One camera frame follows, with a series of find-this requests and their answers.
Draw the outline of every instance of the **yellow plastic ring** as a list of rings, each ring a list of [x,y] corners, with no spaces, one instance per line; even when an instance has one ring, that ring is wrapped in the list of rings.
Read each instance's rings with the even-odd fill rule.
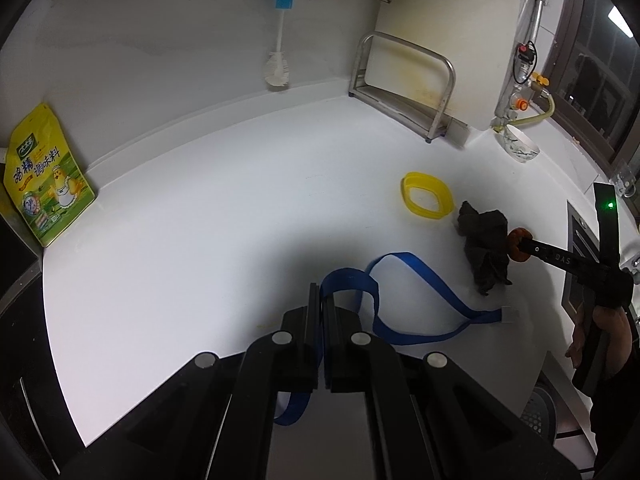
[[[412,187],[432,192],[438,199],[438,210],[426,209],[413,202],[410,197]],[[404,200],[404,204],[409,211],[424,218],[440,220],[455,208],[449,188],[443,181],[433,175],[418,173],[417,171],[407,173],[402,179],[401,192],[402,200]]]

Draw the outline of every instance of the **human hand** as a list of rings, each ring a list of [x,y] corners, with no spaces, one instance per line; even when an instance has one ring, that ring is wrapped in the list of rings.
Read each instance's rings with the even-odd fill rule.
[[[622,370],[631,355],[633,344],[631,327],[622,307],[613,310],[597,306],[593,309],[593,322],[610,335],[604,370],[605,378],[608,379]],[[574,323],[574,341],[564,356],[571,358],[574,368],[577,368],[582,362],[582,348],[586,339],[584,334],[584,309],[582,306],[578,308],[578,312],[575,314]]]

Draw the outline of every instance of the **black sleeve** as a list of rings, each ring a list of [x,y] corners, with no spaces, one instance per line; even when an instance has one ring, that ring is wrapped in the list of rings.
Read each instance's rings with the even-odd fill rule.
[[[602,382],[593,396],[591,431],[595,433],[598,472],[613,456],[636,420],[640,408],[640,360],[631,352],[616,375]]]

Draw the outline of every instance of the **silver screw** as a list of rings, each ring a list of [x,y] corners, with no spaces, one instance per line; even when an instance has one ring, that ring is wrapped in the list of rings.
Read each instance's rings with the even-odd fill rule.
[[[427,362],[434,368],[444,368],[447,365],[447,356],[439,352],[434,352],[427,356]]]
[[[216,355],[211,352],[202,352],[193,360],[198,368],[209,368],[216,363]]]
[[[293,336],[289,332],[281,330],[273,334],[271,340],[276,343],[276,345],[288,345],[293,340]]]
[[[354,345],[365,346],[371,343],[371,336],[366,332],[356,332],[351,334],[351,342]]]

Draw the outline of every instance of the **white brush head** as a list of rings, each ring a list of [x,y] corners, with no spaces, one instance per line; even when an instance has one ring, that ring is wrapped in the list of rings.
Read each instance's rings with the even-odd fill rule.
[[[270,86],[286,86],[289,84],[289,66],[281,52],[272,52],[264,66],[264,80]]]

